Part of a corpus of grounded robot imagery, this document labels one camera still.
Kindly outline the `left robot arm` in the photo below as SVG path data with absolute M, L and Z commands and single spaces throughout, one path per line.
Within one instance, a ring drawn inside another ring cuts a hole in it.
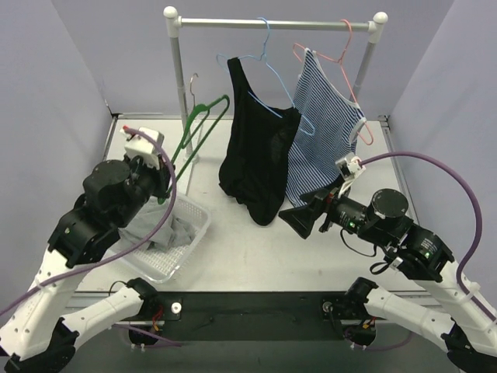
M 150 197 L 166 197 L 170 174 L 161 156 L 143 155 L 99 163 L 84 192 L 59 220 L 30 287 L 1 328 L 7 372 L 59 372 L 76 351 L 114 323 L 150 319 L 159 295 L 146 280 L 127 281 L 116 293 L 78 312 L 65 307 L 91 265 L 102 260 Z

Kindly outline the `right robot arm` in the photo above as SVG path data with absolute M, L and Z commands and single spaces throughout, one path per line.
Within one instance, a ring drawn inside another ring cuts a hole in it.
M 406 197 L 397 190 L 378 190 L 364 206 L 340 197 L 333 189 L 319 190 L 308 197 L 307 205 L 283 210 L 279 216 L 306 239 L 324 214 L 320 232 L 338 225 L 382 249 L 387 267 L 424 288 L 443 308 L 437 312 L 417 305 L 359 277 L 342 303 L 350 315 L 386 319 L 423 336 L 464 372 L 494 372 L 496 321 L 473 299 L 479 286 L 457 280 L 458 263 L 450 249 L 436 234 L 409 218 L 407 208 Z

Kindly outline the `black tank top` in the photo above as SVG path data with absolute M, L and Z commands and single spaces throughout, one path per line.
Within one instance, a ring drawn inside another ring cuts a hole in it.
M 290 107 L 265 108 L 257 101 L 239 58 L 228 60 L 234 116 L 227 153 L 219 170 L 219 185 L 252 220 L 270 224 L 283 204 L 290 147 L 301 115 Z

